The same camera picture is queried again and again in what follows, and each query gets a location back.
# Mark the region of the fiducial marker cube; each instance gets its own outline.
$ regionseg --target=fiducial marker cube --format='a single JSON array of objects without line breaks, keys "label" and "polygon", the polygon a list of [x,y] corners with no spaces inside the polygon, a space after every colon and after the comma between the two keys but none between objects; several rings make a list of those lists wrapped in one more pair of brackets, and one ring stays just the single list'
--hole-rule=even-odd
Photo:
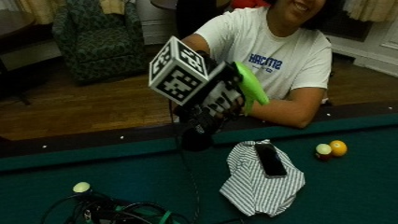
[{"label": "fiducial marker cube", "polygon": [[208,81],[203,57],[172,36],[150,63],[150,88],[184,105]]}]

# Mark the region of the person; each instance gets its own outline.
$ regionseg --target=person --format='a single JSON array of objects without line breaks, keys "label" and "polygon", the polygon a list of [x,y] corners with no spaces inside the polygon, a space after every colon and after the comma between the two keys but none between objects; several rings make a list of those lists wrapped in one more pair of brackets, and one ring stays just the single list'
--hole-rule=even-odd
[{"label": "person", "polygon": [[225,12],[182,41],[219,63],[241,62],[252,69],[271,103],[255,103],[249,116],[305,128],[321,105],[332,72],[332,43],[319,28],[341,3],[337,0],[268,0],[268,3],[271,7]]}]

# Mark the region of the cell phone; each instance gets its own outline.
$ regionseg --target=cell phone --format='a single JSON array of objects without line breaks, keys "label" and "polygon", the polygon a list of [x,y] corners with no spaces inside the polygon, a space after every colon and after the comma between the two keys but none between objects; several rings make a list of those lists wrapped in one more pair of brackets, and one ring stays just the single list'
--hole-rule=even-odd
[{"label": "cell phone", "polygon": [[288,172],[272,144],[256,144],[256,154],[268,178],[285,177]]}]

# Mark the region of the pool ball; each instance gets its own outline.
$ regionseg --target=pool ball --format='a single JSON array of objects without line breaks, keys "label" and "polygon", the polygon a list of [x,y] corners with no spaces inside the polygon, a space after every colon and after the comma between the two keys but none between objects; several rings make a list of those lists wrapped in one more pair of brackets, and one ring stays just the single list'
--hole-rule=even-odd
[{"label": "pool ball", "polygon": [[315,155],[321,161],[328,161],[332,158],[332,146],[320,144],[315,149]]},{"label": "pool ball", "polygon": [[343,157],[348,153],[348,145],[343,141],[335,140],[329,145],[332,146],[332,154],[335,157]]}]

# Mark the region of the striped cloth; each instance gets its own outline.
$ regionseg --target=striped cloth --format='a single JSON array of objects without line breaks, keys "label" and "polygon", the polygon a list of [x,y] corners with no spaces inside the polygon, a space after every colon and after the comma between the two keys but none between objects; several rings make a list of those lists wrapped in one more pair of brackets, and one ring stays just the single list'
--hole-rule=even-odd
[{"label": "striped cloth", "polygon": [[305,185],[304,173],[295,167],[288,155],[277,147],[288,176],[267,178],[256,156],[255,145],[272,144],[269,140],[239,143],[228,156],[231,178],[220,193],[249,217],[265,213],[275,217],[292,205],[296,193]]}]

